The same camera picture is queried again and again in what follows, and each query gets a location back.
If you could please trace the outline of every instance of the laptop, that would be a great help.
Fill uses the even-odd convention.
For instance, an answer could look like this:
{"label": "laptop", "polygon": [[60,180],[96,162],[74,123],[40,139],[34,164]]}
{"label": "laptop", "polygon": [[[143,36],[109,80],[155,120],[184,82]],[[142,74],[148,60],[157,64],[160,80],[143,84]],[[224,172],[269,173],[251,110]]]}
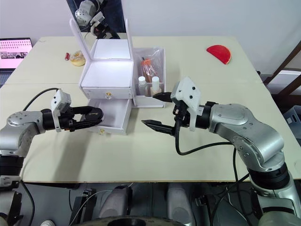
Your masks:
{"label": "laptop", "polygon": [[0,39],[0,87],[32,49],[30,38]]}

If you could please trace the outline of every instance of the gray bin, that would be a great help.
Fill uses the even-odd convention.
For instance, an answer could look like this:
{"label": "gray bin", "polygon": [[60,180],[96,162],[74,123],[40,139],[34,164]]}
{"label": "gray bin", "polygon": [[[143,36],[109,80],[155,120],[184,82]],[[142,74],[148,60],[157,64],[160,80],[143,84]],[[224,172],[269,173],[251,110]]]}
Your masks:
{"label": "gray bin", "polygon": [[283,114],[287,124],[289,125],[294,136],[301,145],[301,119],[298,115],[301,115],[301,106],[297,105]]}

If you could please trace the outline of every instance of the laptop screen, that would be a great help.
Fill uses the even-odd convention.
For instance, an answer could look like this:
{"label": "laptop screen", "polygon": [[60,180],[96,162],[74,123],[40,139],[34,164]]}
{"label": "laptop screen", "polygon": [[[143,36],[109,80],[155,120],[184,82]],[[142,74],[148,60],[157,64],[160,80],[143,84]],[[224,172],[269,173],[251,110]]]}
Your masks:
{"label": "laptop screen", "polygon": [[0,70],[16,69],[31,49],[30,38],[0,39]]}

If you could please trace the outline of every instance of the small white bottle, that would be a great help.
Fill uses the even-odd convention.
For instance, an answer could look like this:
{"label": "small white bottle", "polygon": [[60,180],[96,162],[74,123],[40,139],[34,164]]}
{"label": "small white bottle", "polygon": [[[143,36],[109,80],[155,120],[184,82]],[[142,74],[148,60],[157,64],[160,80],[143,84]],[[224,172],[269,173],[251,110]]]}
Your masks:
{"label": "small white bottle", "polygon": [[140,96],[147,96],[148,92],[147,92],[147,84],[146,84],[146,80],[144,76],[140,76],[138,78],[139,80],[139,84],[138,84],[138,88],[139,88],[139,95]]}
{"label": "small white bottle", "polygon": [[152,82],[152,87],[150,89],[150,95],[151,96],[162,92],[162,90],[159,86],[159,77],[158,76],[152,77],[151,82]]}

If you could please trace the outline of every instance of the white table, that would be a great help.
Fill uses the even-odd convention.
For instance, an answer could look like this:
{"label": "white table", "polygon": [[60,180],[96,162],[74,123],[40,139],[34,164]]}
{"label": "white table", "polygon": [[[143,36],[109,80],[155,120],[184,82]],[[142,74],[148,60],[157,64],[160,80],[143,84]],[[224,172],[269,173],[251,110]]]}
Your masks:
{"label": "white table", "polygon": [[[254,116],[274,127],[284,138],[287,166],[294,178],[301,178],[301,148],[262,84],[243,50],[234,38],[228,37],[134,37],[135,47],[166,48],[167,89],[180,78],[190,76],[202,93],[201,104],[238,103],[247,106]],[[70,93],[72,106],[87,104],[78,88],[82,67],[65,62],[64,53],[77,50],[74,37],[46,37],[38,42],[0,89],[0,127],[12,113],[20,111],[38,92],[50,87]],[[223,65],[204,49],[224,44],[232,52],[229,65]],[[35,60],[45,49],[51,49],[48,61],[54,65],[37,66]],[[29,110],[50,107],[53,93],[40,96]],[[24,162],[26,182],[120,182],[120,181],[233,181],[233,147],[215,146],[179,156],[174,138],[157,133],[141,123],[154,119],[173,125],[173,104],[166,108],[133,109],[127,136],[98,135],[85,130],[70,133],[47,131],[33,139]],[[216,134],[198,129],[181,129],[182,151],[207,143],[224,141]],[[239,177],[247,173],[237,157]]]}

